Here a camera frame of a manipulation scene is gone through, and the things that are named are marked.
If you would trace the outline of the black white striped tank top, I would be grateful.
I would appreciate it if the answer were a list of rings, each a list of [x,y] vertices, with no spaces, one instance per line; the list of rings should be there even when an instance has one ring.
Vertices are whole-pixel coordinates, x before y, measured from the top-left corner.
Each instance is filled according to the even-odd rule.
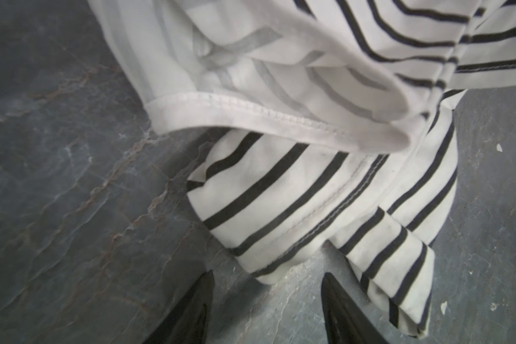
[[[516,1],[92,1],[157,134],[225,127],[187,182],[242,269],[326,242],[402,333],[429,329],[452,112],[516,85]]]

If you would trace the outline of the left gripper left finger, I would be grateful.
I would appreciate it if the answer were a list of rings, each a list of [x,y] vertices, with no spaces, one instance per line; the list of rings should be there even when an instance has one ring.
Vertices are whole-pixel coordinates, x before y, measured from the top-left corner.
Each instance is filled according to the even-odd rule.
[[[214,286],[213,272],[203,273],[143,344],[205,343]]]

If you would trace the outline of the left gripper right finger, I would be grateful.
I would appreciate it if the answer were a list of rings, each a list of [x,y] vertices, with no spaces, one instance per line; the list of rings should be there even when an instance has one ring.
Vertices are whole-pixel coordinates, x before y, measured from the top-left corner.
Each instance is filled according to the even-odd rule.
[[[321,301],[329,344],[388,344],[329,272],[322,279]]]

